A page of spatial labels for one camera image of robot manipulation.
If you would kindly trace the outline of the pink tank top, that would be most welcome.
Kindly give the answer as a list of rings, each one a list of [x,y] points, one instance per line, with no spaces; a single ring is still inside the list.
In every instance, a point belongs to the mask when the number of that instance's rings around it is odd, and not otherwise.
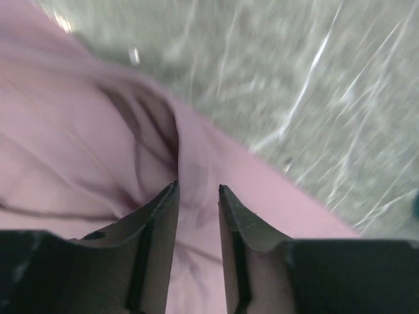
[[[151,79],[1,2],[1,226],[77,237],[178,181],[168,313],[225,313],[218,187],[291,237],[355,233]]]

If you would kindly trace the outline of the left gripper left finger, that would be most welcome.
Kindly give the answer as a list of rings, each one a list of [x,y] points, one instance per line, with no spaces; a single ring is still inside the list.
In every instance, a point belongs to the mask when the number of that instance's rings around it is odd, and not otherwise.
[[[164,313],[179,185],[82,239],[1,232],[2,313]]]

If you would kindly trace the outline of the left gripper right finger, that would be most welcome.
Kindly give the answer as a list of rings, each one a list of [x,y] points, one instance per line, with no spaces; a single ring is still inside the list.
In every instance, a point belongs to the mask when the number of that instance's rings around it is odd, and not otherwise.
[[[293,239],[219,187],[229,313],[417,313],[418,242]]]

